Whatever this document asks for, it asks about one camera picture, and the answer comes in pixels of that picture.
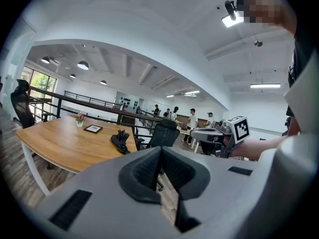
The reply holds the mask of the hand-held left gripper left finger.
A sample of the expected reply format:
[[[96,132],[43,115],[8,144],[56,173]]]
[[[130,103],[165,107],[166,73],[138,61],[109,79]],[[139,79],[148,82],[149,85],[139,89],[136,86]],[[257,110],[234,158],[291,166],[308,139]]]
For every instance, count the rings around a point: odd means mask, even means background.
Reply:
[[[121,169],[157,153],[150,148],[100,162],[52,191],[36,212],[55,239],[172,239],[179,230],[160,204],[142,203],[120,186]]]

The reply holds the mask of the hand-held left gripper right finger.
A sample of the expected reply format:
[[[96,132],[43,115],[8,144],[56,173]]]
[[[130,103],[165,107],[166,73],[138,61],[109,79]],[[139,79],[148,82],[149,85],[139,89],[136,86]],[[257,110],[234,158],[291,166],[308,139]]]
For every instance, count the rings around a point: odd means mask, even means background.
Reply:
[[[178,192],[174,235],[163,239],[258,239],[250,220],[261,195],[261,163],[162,148]]]

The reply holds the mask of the black cloth bundle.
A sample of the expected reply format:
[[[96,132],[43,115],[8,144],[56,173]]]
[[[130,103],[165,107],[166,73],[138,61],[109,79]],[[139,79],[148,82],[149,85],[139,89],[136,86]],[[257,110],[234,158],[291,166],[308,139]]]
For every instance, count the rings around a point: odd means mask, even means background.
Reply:
[[[125,130],[120,129],[118,130],[117,134],[111,136],[112,144],[114,144],[117,150],[123,155],[131,153],[126,146],[126,141],[128,140],[129,136],[130,135],[126,133]]]

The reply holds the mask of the person's right forearm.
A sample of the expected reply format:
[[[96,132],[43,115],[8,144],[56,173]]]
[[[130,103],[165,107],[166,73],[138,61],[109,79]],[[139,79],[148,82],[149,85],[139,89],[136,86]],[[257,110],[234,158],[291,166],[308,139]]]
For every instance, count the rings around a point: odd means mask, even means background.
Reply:
[[[268,149],[276,149],[288,137],[288,135],[285,135],[272,140],[244,140],[235,146],[230,153],[230,157],[241,156],[258,161],[262,152]]]

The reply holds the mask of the white-legged work table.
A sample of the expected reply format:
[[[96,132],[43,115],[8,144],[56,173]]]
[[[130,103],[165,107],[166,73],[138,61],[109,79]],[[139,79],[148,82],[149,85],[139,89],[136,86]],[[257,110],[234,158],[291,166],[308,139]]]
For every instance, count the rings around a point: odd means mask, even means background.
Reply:
[[[184,135],[190,135],[190,130],[183,130],[181,127],[177,127],[177,129],[180,131],[180,133],[184,134]],[[193,138],[192,139],[192,144],[191,144],[191,149],[193,150],[194,153],[197,152],[199,147],[199,142],[197,139]]]

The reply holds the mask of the brown wooden counter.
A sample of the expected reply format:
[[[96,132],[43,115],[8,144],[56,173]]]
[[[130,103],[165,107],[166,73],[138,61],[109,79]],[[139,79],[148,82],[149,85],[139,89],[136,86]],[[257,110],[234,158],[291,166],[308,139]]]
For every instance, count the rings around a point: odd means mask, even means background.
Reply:
[[[183,123],[183,127],[186,127],[186,125],[188,124],[188,118],[189,118],[189,115],[187,116],[177,115],[176,119],[178,122]],[[203,128],[206,122],[207,122],[207,119],[198,118],[198,128]]]

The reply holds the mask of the black mesh office chair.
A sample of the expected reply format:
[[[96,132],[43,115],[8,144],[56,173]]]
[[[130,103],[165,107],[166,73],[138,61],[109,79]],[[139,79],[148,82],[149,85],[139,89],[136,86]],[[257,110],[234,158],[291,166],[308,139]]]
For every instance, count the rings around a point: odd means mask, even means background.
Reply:
[[[176,152],[168,149],[172,147],[179,130],[173,121],[158,123],[150,140],[148,149],[135,152],[136,159],[128,168],[128,185],[131,192],[146,202],[159,202],[157,190],[158,175],[163,170],[173,187],[178,190],[181,186],[183,168],[182,162],[177,158]]]
[[[35,125],[35,120],[29,108],[29,83],[26,80],[17,79],[18,86],[11,93],[10,99],[13,109],[22,124],[22,128],[28,128]]]

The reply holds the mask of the wooden table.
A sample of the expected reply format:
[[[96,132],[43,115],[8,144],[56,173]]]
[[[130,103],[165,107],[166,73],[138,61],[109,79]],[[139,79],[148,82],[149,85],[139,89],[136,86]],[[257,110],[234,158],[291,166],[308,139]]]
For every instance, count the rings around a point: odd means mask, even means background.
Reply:
[[[97,134],[83,130],[90,125],[101,126],[103,129]],[[119,129],[129,133],[126,146],[130,152],[135,152],[137,148],[130,126],[97,119],[86,118],[83,126],[77,127],[74,117],[65,116],[19,130],[16,136],[21,142],[34,180],[47,196],[50,191],[36,168],[33,153],[59,168],[77,174],[92,165],[122,156],[111,142],[111,136],[117,134]]]

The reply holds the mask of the black metal railing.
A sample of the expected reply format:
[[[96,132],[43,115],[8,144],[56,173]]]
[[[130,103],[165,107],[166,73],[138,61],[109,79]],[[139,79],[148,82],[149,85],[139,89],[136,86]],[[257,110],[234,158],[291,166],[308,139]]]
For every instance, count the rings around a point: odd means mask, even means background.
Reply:
[[[85,117],[88,117],[91,119],[101,120],[104,122],[110,122],[110,123],[115,123],[118,125],[130,126],[130,127],[134,127],[133,122],[135,121],[135,119],[139,119],[143,123],[141,128],[145,128],[145,129],[149,130],[149,132],[152,132],[155,129],[155,125],[163,120],[162,117],[154,116],[153,114],[150,114],[148,112],[144,112],[140,109],[138,109],[136,113],[130,113],[130,112],[124,111],[123,107],[121,107],[118,110],[118,109],[114,109],[114,108],[108,108],[108,107],[104,107],[104,106],[99,106],[99,105],[95,105],[95,104],[82,102],[79,100],[68,98],[68,97],[60,95],[60,94],[44,91],[44,90],[41,90],[41,89],[38,89],[35,87],[29,87],[29,90],[31,90],[31,89],[53,97],[51,105],[52,105],[52,107],[56,108],[56,113],[54,113],[52,115],[55,116],[56,118],[61,117],[61,115],[60,115],[61,111],[69,112],[72,114],[77,113],[76,111],[72,111],[70,109],[62,107],[62,102],[66,101],[66,102],[69,102],[72,104],[80,105],[81,107],[92,108],[95,110],[118,115],[118,118],[116,120],[110,120],[110,119],[104,119],[101,116],[91,116],[87,113],[84,113]]]

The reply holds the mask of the thin black balcony railing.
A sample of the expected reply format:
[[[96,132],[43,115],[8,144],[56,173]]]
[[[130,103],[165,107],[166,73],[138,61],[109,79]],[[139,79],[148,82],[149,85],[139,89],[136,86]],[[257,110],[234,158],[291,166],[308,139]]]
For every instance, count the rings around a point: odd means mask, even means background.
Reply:
[[[99,106],[104,106],[104,107],[108,107],[108,108],[114,108],[114,109],[118,109],[118,110],[121,108],[121,105],[116,104],[116,103],[96,99],[93,97],[84,96],[84,95],[69,92],[69,91],[64,91],[64,96],[66,96],[68,98],[75,99],[75,100],[79,100],[82,102],[95,104],[95,105],[99,105]]]

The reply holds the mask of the square ceiling light panel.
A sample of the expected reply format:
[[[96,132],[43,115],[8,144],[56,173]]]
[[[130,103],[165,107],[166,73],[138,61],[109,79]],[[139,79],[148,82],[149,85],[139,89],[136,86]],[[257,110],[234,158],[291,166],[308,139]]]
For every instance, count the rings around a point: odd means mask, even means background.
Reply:
[[[244,17],[242,17],[237,11],[235,12],[235,17],[236,17],[235,20],[232,20],[230,15],[225,16],[222,18],[222,22],[227,28],[244,22]]]

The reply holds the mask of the person's black shirt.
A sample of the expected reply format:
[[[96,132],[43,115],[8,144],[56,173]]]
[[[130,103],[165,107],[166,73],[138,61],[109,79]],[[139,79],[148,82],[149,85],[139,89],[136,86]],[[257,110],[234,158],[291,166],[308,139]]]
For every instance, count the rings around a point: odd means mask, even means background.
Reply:
[[[305,39],[296,31],[295,36],[295,48],[293,52],[292,62],[288,67],[288,83],[291,88],[296,82],[298,77],[303,72],[304,67],[308,61],[307,49],[304,49]]]

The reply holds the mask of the large window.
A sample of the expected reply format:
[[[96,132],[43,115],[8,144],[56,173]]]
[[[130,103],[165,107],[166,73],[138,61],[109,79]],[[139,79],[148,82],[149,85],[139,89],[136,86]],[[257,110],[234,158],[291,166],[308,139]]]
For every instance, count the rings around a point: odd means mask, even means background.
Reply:
[[[22,80],[26,80],[31,87],[35,87],[44,91],[53,92],[57,82],[56,78],[33,70],[24,66],[21,75]],[[45,119],[44,114],[52,112],[52,99],[53,97],[36,90],[29,90],[29,108],[33,114],[35,122],[40,122]]]

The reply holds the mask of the black picture frame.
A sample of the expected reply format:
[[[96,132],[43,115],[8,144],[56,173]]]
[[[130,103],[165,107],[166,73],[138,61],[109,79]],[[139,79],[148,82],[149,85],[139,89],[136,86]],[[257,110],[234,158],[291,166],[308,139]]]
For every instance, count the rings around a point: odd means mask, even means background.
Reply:
[[[86,128],[84,128],[84,131],[90,132],[90,133],[94,133],[97,134],[99,133],[103,128],[101,126],[97,126],[97,125],[90,125]]]

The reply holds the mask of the white wall display panel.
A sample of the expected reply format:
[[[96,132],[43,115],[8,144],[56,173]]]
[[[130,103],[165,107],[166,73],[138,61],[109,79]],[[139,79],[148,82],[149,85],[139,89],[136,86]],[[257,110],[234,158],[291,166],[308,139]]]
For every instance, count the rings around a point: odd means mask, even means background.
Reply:
[[[124,111],[136,113],[139,106],[139,100],[140,98],[136,96],[117,92],[115,103],[123,107]]]

